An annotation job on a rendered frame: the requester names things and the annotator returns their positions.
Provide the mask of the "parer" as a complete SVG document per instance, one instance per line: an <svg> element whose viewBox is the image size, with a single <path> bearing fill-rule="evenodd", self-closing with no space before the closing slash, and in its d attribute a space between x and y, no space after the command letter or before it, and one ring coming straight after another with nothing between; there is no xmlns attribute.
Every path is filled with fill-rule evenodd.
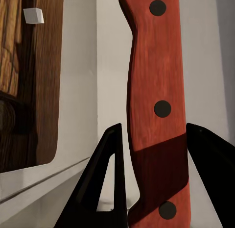
<svg viewBox="0 0 235 228"><path fill-rule="evenodd" d="M179 0L118 0L133 40L127 133L139 200L128 228L189 228L188 147Z"/></svg>

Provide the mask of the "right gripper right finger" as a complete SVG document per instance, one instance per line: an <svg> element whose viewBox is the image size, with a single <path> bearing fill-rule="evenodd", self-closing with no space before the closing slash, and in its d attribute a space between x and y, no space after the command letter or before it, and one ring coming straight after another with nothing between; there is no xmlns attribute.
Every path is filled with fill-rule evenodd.
<svg viewBox="0 0 235 228"><path fill-rule="evenodd" d="M187 147L223 228L235 228L235 146L207 128L186 124Z"/></svg>

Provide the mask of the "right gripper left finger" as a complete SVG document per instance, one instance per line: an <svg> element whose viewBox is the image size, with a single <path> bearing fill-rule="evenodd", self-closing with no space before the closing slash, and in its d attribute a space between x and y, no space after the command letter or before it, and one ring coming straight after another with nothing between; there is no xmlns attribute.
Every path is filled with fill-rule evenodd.
<svg viewBox="0 0 235 228"><path fill-rule="evenodd" d="M115 158L115 204L97 211L110 156ZM103 134L54 228L128 228L122 126Z"/></svg>

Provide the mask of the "cutting board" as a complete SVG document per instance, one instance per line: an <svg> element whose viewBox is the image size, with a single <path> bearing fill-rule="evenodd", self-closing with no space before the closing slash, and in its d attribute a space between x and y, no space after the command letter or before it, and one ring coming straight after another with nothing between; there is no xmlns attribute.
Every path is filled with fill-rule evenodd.
<svg viewBox="0 0 235 228"><path fill-rule="evenodd" d="M50 163L57 152L64 0L0 0L0 100L15 110L0 134L0 173ZM42 10L27 24L24 9Z"/></svg>

